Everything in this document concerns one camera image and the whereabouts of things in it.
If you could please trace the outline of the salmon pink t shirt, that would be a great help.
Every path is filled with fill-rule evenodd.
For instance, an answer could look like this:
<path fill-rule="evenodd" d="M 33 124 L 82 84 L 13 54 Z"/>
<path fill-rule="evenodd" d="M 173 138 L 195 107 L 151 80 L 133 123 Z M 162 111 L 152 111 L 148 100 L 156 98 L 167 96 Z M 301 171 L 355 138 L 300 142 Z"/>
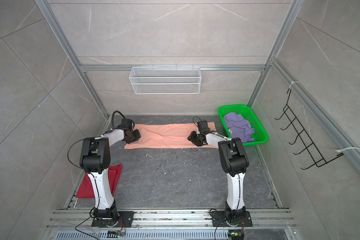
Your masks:
<path fill-rule="evenodd" d="M 196 148 L 188 140 L 192 131 L 198 128 L 194 124 L 143 125 L 137 124 L 141 138 L 126 144 L 126 150 L 133 149 L 191 149 Z"/>

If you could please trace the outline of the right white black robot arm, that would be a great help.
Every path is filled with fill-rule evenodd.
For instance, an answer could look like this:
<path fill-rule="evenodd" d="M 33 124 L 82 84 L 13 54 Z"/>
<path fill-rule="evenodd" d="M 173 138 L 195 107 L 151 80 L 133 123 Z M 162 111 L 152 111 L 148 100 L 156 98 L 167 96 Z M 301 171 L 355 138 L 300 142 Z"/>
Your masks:
<path fill-rule="evenodd" d="M 227 138 L 217 132 L 196 132 L 188 140 L 198 147 L 211 145 L 219 150 L 223 171 L 227 174 L 228 196 L 221 222 L 234 226 L 246 216 L 244 202 L 244 179 L 249 160 L 239 138 Z"/>

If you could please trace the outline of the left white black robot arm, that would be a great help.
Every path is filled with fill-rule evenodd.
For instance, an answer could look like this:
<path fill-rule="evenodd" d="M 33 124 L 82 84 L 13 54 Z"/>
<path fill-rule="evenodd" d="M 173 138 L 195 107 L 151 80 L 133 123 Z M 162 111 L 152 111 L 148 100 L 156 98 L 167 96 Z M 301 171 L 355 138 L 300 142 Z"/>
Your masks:
<path fill-rule="evenodd" d="M 83 139 L 80 168 L 89 177 L 94 191 L 95 208 L 91 213 L 94 218 L 93 227 L 110 228 L 121 223 L 108 178 L 111 163 L 110 146 L 120 141 L 130 144 L 140 138 L 139 130 L 127 128 Z"/>

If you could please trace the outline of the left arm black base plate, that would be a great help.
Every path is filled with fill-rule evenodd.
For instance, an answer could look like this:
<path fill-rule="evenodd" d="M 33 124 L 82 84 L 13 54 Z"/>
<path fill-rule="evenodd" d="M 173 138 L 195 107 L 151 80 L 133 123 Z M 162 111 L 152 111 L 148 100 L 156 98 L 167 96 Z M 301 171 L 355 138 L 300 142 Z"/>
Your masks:
<path fill-rule="evenodd" d="M 117 212 L 117 213 L 109 213 L 109 214 L 101 214 L 99 216 L 95 216 L 91 227 L 93 228 L 121 228 L 131 227 L 134 218 L 134 212 Z"/>

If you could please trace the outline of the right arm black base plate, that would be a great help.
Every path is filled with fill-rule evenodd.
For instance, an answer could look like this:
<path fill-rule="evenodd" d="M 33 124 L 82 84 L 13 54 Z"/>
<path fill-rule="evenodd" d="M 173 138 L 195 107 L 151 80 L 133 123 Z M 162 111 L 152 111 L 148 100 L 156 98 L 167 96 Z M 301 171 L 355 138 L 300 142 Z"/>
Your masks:
<path fill-rule="evenodd" d="M 239 210 L 230 212 L 229 210 L 217 211 L 209 210 L 209 215 L 213 221 L 213 227 L 252 227 L 253 222 L 250 212 Z"/>

